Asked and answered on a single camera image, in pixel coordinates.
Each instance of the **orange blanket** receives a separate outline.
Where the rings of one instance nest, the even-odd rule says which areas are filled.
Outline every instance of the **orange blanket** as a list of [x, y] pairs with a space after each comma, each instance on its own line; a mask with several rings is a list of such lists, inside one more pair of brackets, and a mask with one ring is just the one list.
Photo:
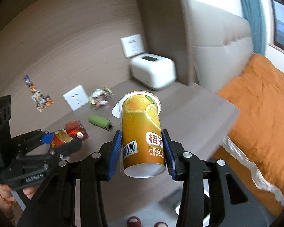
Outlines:
[[284, 74], [257, 54], [218, 95], [241, 111], [229, 138], [284, 194]]

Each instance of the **blue gripper pad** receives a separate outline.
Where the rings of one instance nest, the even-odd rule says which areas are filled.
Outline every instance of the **blue gripper pad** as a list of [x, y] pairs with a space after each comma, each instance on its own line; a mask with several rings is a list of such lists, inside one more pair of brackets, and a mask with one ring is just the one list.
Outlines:
[[43, 138], [41, 138], [41, 142], [46, 144], [51, 144], [54, 135], [55, 135], [54, 132], [45, 135]]
[[122, 132], [120, 130], [116, 132], [111, 145], [112, 145], [112, 151], [111, 151], [111, 156], [109, 157], [108, 160], [108, 170], [106, 174], [109, 181], [115, 175], [118, 161], [120, 158], [120, 152], [122, 148]]
[[166, 165], [167, 165], [169, 175], [171, 175], [172, 179], [175, 180], [175, 178], [176, 178], [176, 161], [175, 161], [175, 158], [173, 156], [173, 152], [171, 151], [170, 144], [168, 142], [168, 141], [170, 141], [170, 139], [167, 138], [167, 135], [165, 134], [165, 130], [163, 130], [162, 131], [162, 139], [163, 139], [163, 149], [164, 149], [165, 161], [166, 161]]

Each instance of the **green object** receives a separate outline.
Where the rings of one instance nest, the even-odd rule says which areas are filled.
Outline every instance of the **green object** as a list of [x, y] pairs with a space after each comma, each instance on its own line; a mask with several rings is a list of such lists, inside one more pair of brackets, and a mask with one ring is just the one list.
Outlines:
[[156, 106], [156, 108], [158, 108], [157, 103], [150, 96], [147, 96], [147, 95], [144, 95], [144, 96], [147, 97], [147, 99], [149, 99]]
[[88, 118], [88, 121], [96, 126], [99, 126], [103, 129], [106, 129], [106, 130], [110, 130], [113, 126], [111, 125], [111, 121], [106, 119], [106, 118], [103, 118], [103, 117], [100, 117], [100, 116], [97, 116], [97, 115], [94, 115], [92, 114], [89, 118]]

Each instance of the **orange juice can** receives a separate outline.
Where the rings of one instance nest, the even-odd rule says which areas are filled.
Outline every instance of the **orange juice can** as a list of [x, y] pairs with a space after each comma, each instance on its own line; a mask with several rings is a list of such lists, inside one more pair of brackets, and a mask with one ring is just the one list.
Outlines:
[[158, 103], [151, 95], [134, 94], [122, 103], [121, 115], [124, 173], [149, 178], [164, 172]]

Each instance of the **white box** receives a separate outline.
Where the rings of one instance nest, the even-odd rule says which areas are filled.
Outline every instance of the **white box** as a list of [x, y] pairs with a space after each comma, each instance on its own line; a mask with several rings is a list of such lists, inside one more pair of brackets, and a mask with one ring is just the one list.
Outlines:
[[141, 54], [130, 61], [135, 79], [151, 89], [161, 89], [176, 80], [175, 63], [168, 58], [153, 54]]

